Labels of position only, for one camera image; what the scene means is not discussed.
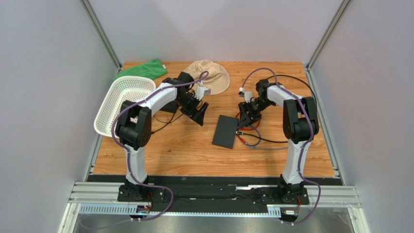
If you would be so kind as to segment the black power adapter with cord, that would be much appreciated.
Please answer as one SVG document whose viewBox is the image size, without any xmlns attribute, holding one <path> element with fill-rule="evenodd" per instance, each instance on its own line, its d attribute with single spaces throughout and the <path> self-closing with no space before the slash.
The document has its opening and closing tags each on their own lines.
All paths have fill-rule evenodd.
<svg viewBox="0 0 414 233">
<path fill-rule="evenodd" d="M 164 129 L 165 127 L 169 126 L 170 124 L 174 123 L 175 121 L 177 121 L 183 115 L 183 114 L 180 114 L 178 117 L 175 117 L 175 115 L 178 111 L 178 107 L 179 107 L 179 104 L 177 102 L 174 102 L 174 101 L 171 101 L 171 102 L 167 103 L 164 107 L 162 107 L 160 109 L 160 111 L 166 112 L 166 113 L 172 113 L 172 116 L 168 121 L 161 121 L 156 116 L 153 116 L 153 118 L 155 120 L 163 123 L 164 126 L 162 126 L 161 128 L 159 128 L 157 130 L 153 130 L 151 132 L 151 134 L 155 134 L 155 133 L 159 132 L 160 130 Z"/>
</svg>

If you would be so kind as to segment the black Mercury network switch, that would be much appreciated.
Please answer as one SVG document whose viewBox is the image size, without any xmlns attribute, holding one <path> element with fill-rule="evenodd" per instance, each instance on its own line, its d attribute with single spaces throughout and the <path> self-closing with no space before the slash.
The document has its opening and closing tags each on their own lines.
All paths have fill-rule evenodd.
<svg viewBox="0 0 414 233">
<path fill-rule="evenodd" d="M 220 115 L 212 139 L 215 146 L 233 149 L 239 120 L 235 117 Z"/>
</svg>

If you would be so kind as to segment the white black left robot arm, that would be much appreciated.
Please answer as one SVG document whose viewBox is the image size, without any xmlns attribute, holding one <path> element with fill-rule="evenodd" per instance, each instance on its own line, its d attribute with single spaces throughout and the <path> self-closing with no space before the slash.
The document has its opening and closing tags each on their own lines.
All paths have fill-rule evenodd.
<svg viewBox="0 0 414 233">
<path fill-rule="evenodd" d="M 208 75 L 209 72 L 203 71 L 195 80 L 190 74 L 181 72 L 177 78 L 166 78 L 148 96 L 122 103 L 111 129 L 114 141 L 124 149 L 126 156 L 127 174 L 125 184 L 120 187 L 121 196 L 141 201 L 147 200 L 155 189 L 167 190 L 164 186 L 148 184 L 145 147 L 152 136 L 152 117 L 173 101 L 184 115 L 202 126 L 208 103 L 200 103 L 211 93 L 210 88 L 203 85 Z"/>
</svg>

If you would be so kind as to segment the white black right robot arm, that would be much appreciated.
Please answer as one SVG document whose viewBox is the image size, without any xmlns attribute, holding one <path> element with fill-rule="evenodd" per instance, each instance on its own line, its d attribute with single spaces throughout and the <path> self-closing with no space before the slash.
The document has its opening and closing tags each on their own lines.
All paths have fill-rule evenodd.
<svg viewBox="0 0 414 233">
<path fill-rule="evenodd" d="M 282 127 L 288 141 L 288 154 L 281 180 L 277 185 L 277 197 L 290 203 L 304 194 L 303 170 L 306 155 L 314 136 L 319 132 L 316 101 L 313 97 L 296 95 L 279 82 L 267 79 L 256 84 L 258 97 L 241 86 L 239 96 L 239 127 L 251 125 L 261 119 L 261 112 L 269 106 L 279 105 L 283 109 Z"/>
</svg>

